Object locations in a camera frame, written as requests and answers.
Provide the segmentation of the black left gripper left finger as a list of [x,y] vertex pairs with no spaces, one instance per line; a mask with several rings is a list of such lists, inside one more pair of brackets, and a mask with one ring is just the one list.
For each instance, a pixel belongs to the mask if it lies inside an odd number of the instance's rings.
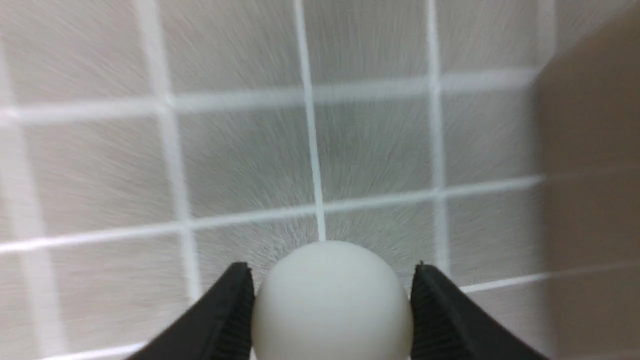
[[252,271],[233,262],[182,316],[130,360],[249,360],[255,301]]

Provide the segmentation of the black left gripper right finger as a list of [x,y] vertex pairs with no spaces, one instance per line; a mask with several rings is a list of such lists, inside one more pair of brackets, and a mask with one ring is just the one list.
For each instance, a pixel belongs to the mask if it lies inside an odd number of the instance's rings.
[[436,266],[414,268],[412,360],[546,360],[475,304]]

